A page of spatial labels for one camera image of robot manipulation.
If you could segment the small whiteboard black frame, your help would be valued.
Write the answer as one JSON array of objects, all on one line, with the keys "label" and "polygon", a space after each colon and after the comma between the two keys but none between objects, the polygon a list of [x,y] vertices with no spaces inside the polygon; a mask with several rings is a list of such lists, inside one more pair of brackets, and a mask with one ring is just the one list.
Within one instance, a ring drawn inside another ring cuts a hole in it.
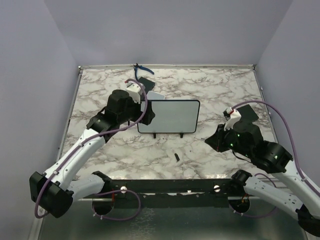
[{"label": "small whiteboard black frame", "polygon": [[197,99],[151,100],[155,117],[149,125],[139,123],[141,134],[193,134],[197,130],[200,101]]}]

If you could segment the black marker cap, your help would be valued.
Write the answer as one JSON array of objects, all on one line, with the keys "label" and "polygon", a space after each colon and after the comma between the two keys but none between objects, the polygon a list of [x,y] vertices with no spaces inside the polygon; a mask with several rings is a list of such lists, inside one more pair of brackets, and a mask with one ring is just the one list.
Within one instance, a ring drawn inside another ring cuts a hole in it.
[{"label": "black marker cap", "polygon": [[178,154],[177,154],[177,153],[174,153],[174,156],[175,156],[176,161],[179,162],[179,161],[180,161],[180,158],[179,158]]}]

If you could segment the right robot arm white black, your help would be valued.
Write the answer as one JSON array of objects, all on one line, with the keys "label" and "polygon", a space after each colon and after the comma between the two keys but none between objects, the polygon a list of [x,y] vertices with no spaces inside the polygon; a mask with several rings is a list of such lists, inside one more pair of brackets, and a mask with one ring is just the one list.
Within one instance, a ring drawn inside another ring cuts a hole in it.
[{"label": "right robot arm white black", "polygon": [[264,140],[257,125],[241,120],[227,129],[225,124],[219,124],[205,143],[217,152],[232,150],[249,158],[254,166],[273,175],[291,190],[287,193],[238,170],[229,184],[234,195],[245,192],[259,197],[293,217],[306,232],[316,237],[320,235],[319,187],[299,174],[292,155],[283,146]]}]

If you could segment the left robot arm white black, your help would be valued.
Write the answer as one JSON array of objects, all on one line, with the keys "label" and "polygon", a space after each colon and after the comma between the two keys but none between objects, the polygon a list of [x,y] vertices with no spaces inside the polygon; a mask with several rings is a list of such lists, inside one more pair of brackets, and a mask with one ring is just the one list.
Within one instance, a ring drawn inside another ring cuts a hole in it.
[{"label": "left robot arm white black", "polygon": [[89,120],[69,151],[44,173],[36,171],[29,178],[35,217],[42,218],[39,208],[44,209],[46,215],[59,218],[79,199],[95,194],[106,197],[111,190],[110,178],[106,175],[96,171],[77,181],[74,180],[75,175],[116,133],[138,123],[149,125],[154,117],[144,89],[114,90],[107,105]]}]

